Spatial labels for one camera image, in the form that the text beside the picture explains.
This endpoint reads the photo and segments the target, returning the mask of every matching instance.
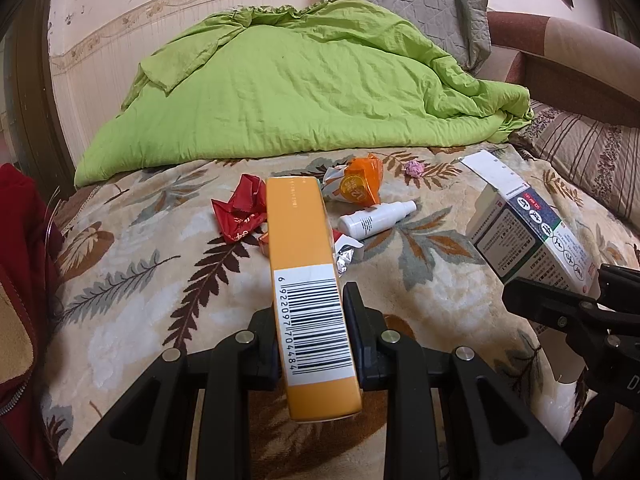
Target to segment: beige blanket with leaf pattern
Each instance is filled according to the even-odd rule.
[[[367,306],[421,345],[474,348],[560,440],[584,405],[585,386],[554,381],[529,323],[505,311],[502,285],[464,236],[484,181],[455,159],[483,148],[557,209],[597,264],[638,268],[640,242],[603,206],[548,163],[481,144],[376,150],[385,163],[382,201],[415,200],[418,211],[370,238],[342,280],[356,281]],[[163,349],[212,348],[271,304],[269,262],[256,237],[225,244],[210,199],[228,200],[242,173],[322,178],[366,153],[198,160],[137,171],[92,192],[63,231],[57,328],[42,372],[47,436],[62,462]],[[402,172],[414,159],[427,165],[420,179]],[[329,202],[327,210],[335,226],[355,209]],[[323,424],[291,422],[281,389],[250,402],[254,478],[382,478],[384,393],[365,394],[359,415]],[[444,448],[441,459],[446,476]]]

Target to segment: silver bolt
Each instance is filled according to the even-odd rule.
[[[254,337],[255,337],[254,333],[251,332],[250,330],[241,330],[236,334],[236,341],[242,344],[247,344],[253,341]]]
[[[397,343],[400,341],[400,334],[395,330],[385,330],[382,334],[380,334],[382,341],[387,343]]]
[[[613,348],[618,348],[620,346],[620,338],[617,335],[608,335],[607,344],[613,346]]]
[[[463,361],[471,361],[476,356],[476,353],[468,346],[459,346],[456,348],[456,356]]]
[[[162,352],[162,359],[167,363],[172,363],[173,361],[177,361],[180,359],[182,352],[180,352],[177,348],[167,348],[164,352]]]

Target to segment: barcode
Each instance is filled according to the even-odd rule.
[[[273,274],[287,383],[354,376],[334,266],[297,267]]]

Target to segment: white plastic bottle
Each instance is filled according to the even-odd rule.
[[[352,215],[341,216],[338,220],[338,231],[356,240],[362,240],[389,229],[415,209],[413,200],[367,207]]]

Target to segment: green comforter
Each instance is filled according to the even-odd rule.
[[[140,63],[76,186],[198,158],[501,142],[532,117],[526,88],[474,79],[383,7],[246,7]]]

